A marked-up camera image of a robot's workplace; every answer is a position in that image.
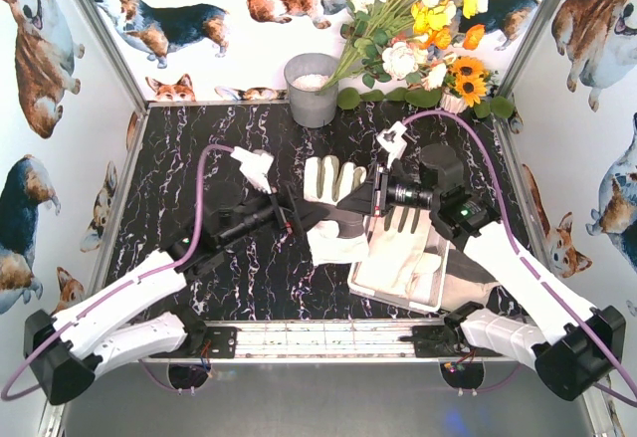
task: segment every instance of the gray floor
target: gray floor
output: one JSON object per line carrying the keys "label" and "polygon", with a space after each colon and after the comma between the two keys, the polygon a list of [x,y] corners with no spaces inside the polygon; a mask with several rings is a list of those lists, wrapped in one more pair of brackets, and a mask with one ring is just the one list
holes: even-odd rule
{"label": "gray floor", "polygon": [[[487,384],[508,363],[487,364]],[[166,366],[156,364],[162,379]],[[507,387],[458,397],[438,365],[218,365],[195,397],[157,387],[138,364],[113,371],[68,408],[67,437],[591,436],[583,406],[524,370]]]}

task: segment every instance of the wallpaper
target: wallpaper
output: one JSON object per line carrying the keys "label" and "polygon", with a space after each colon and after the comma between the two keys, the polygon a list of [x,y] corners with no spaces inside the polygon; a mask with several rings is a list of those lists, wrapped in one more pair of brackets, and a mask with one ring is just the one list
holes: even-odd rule
{"label": "wallpaper", "polygon": [[[514,86],[516,145],[551,269],[626,318],[637,374],[637,0],[561,0]],[[628,389],[611,374],[613,388]],[[626,435],[637,417],[617,402]]]}
{"label": "wallpaper", "polygon": [[[73,0],[1,0],[0,382],[24,321],[87,295],[133,104]],[[33,384],[30,372],[14,391]],[[0,404],[3,435],[35,435],[44,395]]]}
{"label": "wallpaper", "polygon": [[[501,77],[539,1],[490,0],[480,18],[487,36],[471,54]],[[163,102],[282,99],[286,62],[305,52],[339,56],[349,18],[344,0],[94,2],[145,97]],[[366,90],[361,79],[341,85]]]}

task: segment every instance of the black marble surface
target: black marble surface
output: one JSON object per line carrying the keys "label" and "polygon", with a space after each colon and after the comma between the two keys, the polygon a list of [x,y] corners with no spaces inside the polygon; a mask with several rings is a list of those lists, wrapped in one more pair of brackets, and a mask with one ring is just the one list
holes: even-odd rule
{"label": "black marble surface", "polygon": [[[297,190],[303,190],[304,163],[308,157],[334,154],[341,162],[349,160],[367,166],[378,151],[375,135],[416,111],[409,105],[367,104],[352,111],[340,110],[330,125],[311,130],[293,122],[286,104],[151,109],[107,282],[133,269],[157,247],[162,237],[174,233],[191,217],[196,165],[208,143],[265,149],[275,156],[271,183],[292,181]],[[528,235],[493,127],[477,121],[471,121],[471,125],[491,152],[509,206],[512,228],[527,246]],[[409,126],[408,133],[418,143],[409,144],[403,157],[408,172],[417,170],[420,146],[443,142],[452,146],[466,163],[474,189],[495,201],[478,147],[451,120],[437,116],[421,118]],[[210,155],[206,179],[206,189],[233,181],[242,184],[248,193],[239,162],[228,154]],[[235,246],[227,262],[214,273],[154,306],[143,318],[156,316],[175,302],[189,303],[201,318],[211,321],[419,317],[351,295],[347,274],[348,266],[343,265],[314,268],[305,239],[264,230]],[[501,314],[519,311],[502,289],[494,290],[490,308]]]}

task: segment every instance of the gray bucket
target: gray bucket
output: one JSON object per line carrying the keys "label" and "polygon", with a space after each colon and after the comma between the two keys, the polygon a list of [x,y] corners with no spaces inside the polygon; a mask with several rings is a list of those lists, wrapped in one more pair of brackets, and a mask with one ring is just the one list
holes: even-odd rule
{"label": "gray bucket", "polygon": [[303,91],[292,83],[302,76],[318,74],[331,77],[338,67],[338,59],[327,54],[300,54],[290,59],[284,68],[288,84],[288,97],[292,117],[296,123],[307,128],[327,125],[336,115],[338,84],[324,91]]}

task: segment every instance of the white glove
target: white glove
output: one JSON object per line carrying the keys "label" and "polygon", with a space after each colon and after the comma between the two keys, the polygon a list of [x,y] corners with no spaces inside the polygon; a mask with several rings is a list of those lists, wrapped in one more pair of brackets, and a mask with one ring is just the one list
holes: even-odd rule
{"label": "white glove", "polygon": [[338,166],[338,158],[331,155],[323,159],[313,156],[306,161],[304,198],[329,208],[327,218],[308,231],[315,266],[357,263],[369,253],[362,215],[336,209],[338,201],[365,181],[367,172],[348,162],[338,174]]}

